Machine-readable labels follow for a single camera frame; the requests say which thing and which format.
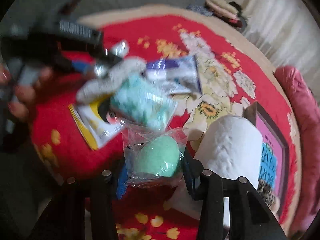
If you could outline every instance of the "pink cloth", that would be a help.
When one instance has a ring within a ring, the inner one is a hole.
[[[275,77],[284,89],[300,130],[302,181],[290,233],[305,231],[320,208],[320,110],[299,70],[280,67]]]

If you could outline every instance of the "toilet paper roll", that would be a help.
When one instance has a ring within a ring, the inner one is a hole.
[[[257,128],[243,117],[226,115],[209,126],[195,159],[222,178],[244,176],[257,188],[261,154],[262,135]],[[174,209],[200,219],[202,201],[192,200],[184,180],[169,203]],[[225,227],[230,225],[228,198],[224,198],[223,224]]]

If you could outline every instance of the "finger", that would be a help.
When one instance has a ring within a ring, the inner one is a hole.
[[[20,102],[10,102],[8,104],[9,111],[21,122],[27,122],[29,118],[28,108]]]
[[[36,91],[33,87],[17,86],[14,92],[18,100],[26,105],[31,105],[36,101]]]
[[[54,71],[50,67],[44,67],[40,71],[39,79],[36,81],[34,87],[35,89],[40,89],[43,87],[46,83],[48,83],[50,80],[52,80],[54,76]]]
[[[9,71],[0,64],[0,85],[5,85],[11,79]]]

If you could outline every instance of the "blue label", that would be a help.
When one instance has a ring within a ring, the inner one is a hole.
[[[273,189],[275,187],[277,158],[267,143],[262,144],[262,156],[259,179],[265,180]]]

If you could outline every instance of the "yellow packet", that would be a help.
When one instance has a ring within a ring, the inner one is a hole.
[[[116,114],[109,109],[109,97],[89,105],[69,105],[80,133],[92,150],[105,146],[123,127]]]

